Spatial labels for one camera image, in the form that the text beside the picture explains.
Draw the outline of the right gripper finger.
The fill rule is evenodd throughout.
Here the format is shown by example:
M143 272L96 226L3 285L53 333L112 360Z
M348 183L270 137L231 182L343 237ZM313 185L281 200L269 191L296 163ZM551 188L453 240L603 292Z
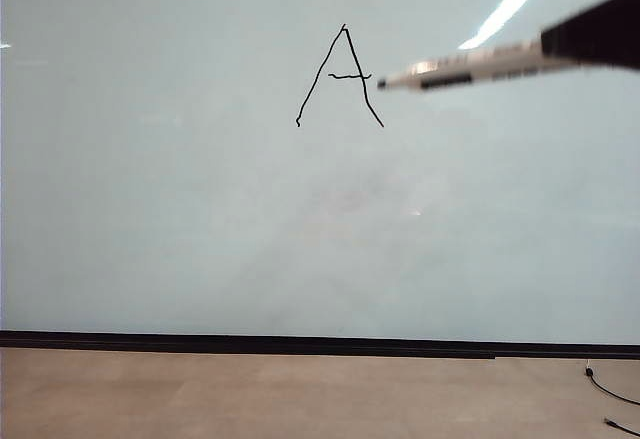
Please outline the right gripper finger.
M639 0L604 0L541 33L544 56L639 69Z

